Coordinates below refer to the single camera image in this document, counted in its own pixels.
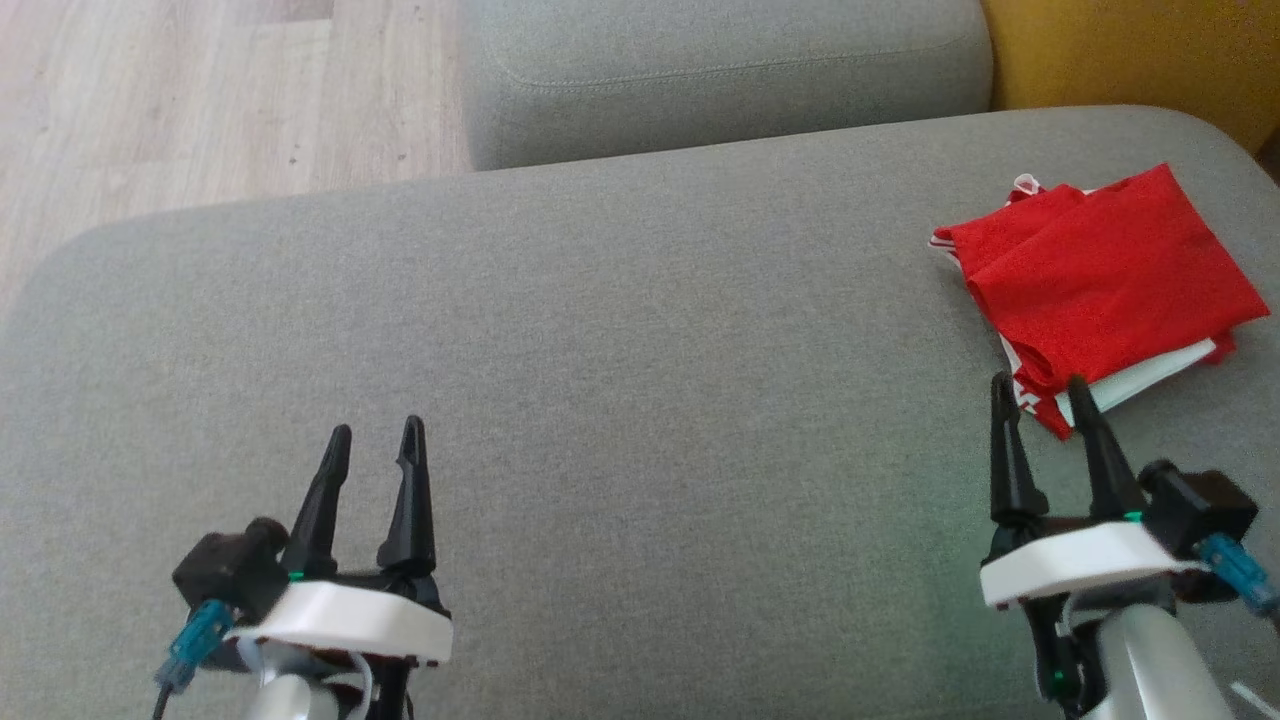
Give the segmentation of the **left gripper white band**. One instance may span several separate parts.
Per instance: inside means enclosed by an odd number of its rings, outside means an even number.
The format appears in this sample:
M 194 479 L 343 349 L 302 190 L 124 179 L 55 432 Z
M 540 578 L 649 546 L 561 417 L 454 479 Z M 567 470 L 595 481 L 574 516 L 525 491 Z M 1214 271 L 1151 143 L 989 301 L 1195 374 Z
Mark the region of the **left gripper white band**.
M 332 551 L 351 445 L 351 428 L 335 427 L 292 527 L 282 566 L 291 579 L 301 582 L 288 584 L 265 616 L 225 635 L 224 667 L 264 667 L 261 646 L 269 643 L 425 664 L 452 660 L 453 621 L 430 577 L 436 569 L 436 548 L 426 432 L 420 416 L 410 415 L 404 421 L 396 459 L 399 489 L 376 556 L 381 570 L 404 577 L 303 580 L 337 574 Z

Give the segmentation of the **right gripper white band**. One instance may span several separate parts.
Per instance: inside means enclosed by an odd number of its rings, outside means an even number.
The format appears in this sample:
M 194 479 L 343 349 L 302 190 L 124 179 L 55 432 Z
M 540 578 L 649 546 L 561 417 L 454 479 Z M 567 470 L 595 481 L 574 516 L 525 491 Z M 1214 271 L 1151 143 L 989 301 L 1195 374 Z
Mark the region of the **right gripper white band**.
M 1068 401 L 1085 448 L 1089 519 L 1105 523 L 1043 536 L 1029 523 L 1046 516 L 1050 502 L 1030 471 L 1012 377 L 998 372 L 991 380 L 989 518 L 998 527 L 979 570 L 988 607 L 1203 569 L 1202 561 L 1175 557 L 1132 521 L 1148 501 L 1083 375 L 1070 377 Z

